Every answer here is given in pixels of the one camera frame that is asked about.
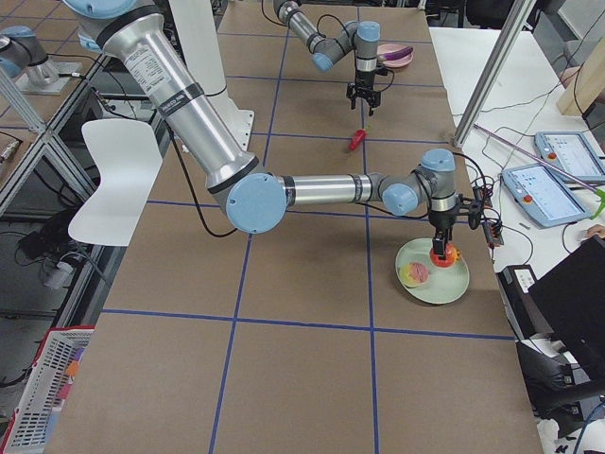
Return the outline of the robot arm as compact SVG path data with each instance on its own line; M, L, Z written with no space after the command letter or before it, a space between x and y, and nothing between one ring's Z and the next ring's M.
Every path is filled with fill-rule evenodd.
M358 99L369 105L369 116L381 105L381 91L374 89L376 75L385 76L387 70L378 60L380 25L374 21L350 21L340 24L336 37L322 34L301 10L300 1L274 1L273 9L280 21L305 44L313 63L321 72L327 72L347 55L354 55L354 81L347 85L346 97L353 110Z
M151 1L72 1L84 42L119 59L162 119L181 138L206 174L206 186L231 224L260 234L275 227L287 208L303 204L379 201L396 217L420 204L435 228L432 248L446 256L461 197L453 154L429 150L407 177L379 173L276 176L246 150L235 133L238 111L212 100L197 81L200 60L177 53L164 35L164 17Z

